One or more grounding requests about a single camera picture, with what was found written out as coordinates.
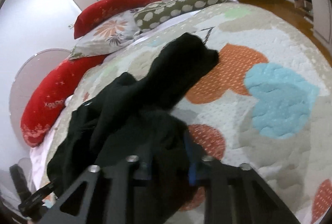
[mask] round headboard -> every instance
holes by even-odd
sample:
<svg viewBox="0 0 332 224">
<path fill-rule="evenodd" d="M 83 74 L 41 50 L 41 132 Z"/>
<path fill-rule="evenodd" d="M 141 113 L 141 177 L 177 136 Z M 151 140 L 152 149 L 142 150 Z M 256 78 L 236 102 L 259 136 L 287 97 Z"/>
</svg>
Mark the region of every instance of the round headboard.
<svg viewBox="0 0 332 224">
<path fill-rule="evenodd" d="M 18 71 L 10 90 L 9 112 L 14 133 L 20 142 L 24 143 L 21 117 L 32 93 L 47 74 L 69 55 L 70 51 L 66 49 L 47 49 L 29 58 Z"/>
</svg>

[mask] green patterned pillow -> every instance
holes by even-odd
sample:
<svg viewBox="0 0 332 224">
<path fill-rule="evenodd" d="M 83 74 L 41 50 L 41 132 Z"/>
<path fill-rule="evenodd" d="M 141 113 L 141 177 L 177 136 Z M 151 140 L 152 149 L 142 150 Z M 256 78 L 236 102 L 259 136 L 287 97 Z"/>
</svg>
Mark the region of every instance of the green patterned pillow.
<svg viewBox="0 0 332 224">
<path fill-rule="evenodd" d="M 154 2 L 134 14 L 136 25 L 147 32 L 168 19 L 228 0 L 170 0 Z"/>
</svg>

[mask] wooden floor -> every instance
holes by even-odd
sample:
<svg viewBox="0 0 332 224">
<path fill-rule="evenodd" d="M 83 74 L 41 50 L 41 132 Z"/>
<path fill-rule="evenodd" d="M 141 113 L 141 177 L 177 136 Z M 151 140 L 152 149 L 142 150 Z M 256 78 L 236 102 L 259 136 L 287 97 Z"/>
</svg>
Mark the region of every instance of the wooden floor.
<svg viewBox="0 0 332 224">
<path fill-rule="evenodd" d="M 246 2 L 251 5 L 261 7 L 265 10 L 271 11 L 276 16 L 279 16 L 283 20 L 287 21 L 304 35 L 306 35 L 321 51 L 323 56 L 329 62 L 332 67 L 332 57 L 328 50 L 313 36 L 313 25 L 303 18 L 300 10 L 295 9 L 292 3 L 285 0 L 272 0 L 271 2 Z"/>
</svg>

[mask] patterned quilt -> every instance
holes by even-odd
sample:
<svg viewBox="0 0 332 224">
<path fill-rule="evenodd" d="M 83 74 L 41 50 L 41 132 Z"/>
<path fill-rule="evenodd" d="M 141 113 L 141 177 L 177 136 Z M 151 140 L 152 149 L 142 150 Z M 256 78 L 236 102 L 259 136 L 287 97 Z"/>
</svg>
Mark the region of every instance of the patterned quilt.
<svg viewBox="0 0 332 224">
<path fill-rule="evenodd" d="M 332 204 L 332 71 L 301 32 L 250 5 L 208 7 L 89 70 L 61 115 L 47 162 L 72 111 L 125 71 L 144 77 L 163 46 L 184 32 L 216 49 L 220 62 L 172 114 L 208 154 L 233 166 L 250 163 L 302 224 L 319 223 Z M 203 223 L 204 199 L 199 189 L 168 223 Z"/>
</svg>

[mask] silver screw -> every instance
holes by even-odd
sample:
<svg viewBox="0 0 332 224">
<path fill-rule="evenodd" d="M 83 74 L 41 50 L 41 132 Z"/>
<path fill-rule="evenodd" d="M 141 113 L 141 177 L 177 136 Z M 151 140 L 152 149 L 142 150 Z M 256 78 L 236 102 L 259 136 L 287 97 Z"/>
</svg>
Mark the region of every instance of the silver screw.
<svg viewBox="0 0 332 224">
<path fill-rule="evenodd" d="M 135 156 L 135 155 L 126 157 L 126 161 L 128 161 L 128 162 L 137 162 L 138 160 L 139 160 L 139 157 Z"/>
<path fill-rule="evenodd" d="M 212 160 L 214 160 L 214 159 L 215 159 L 214 157 L 209 156 L 209 155 L 206 155 L 206 156 L 202 157 L 202 160 L 203 160 L 204 162 L 210 162 L 210 161 L 212 161 Z"/>
<path fill-rule="evenodd" d="M 100 171 L 100 167 L 97 165 L 91 165 L 88 167 L 88 169 L 89 169 L 89 172 L 91 172 L 91 173 L 97 173 Z"/>
<path fill-rule="evenodd" d="M 241 168 L 241 170 L 251 170 L 252 169 L 252 167 L 248 163 L 242 163 L 240 165 L 240 168 Z"/>
</svg>

